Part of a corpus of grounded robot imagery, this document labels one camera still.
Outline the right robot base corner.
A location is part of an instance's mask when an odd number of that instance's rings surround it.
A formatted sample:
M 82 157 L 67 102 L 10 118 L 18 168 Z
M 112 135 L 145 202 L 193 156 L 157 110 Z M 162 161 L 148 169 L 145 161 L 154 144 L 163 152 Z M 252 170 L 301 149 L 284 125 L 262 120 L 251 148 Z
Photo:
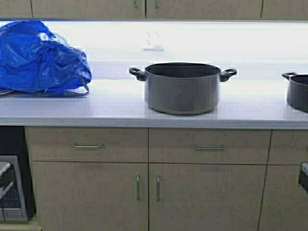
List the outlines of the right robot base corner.
M 304 162 L 301 165 L 298 183 L 306 192 L 308 192 L 308 163 L 307 162 Z

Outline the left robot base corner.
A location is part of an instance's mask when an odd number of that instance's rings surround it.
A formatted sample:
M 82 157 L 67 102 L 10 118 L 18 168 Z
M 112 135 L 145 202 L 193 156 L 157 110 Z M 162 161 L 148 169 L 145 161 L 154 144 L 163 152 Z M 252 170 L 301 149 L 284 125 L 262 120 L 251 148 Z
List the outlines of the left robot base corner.
M 1 179 L 12 179 L 12 165 L 9 162 L 0 163 L 0 178 Z

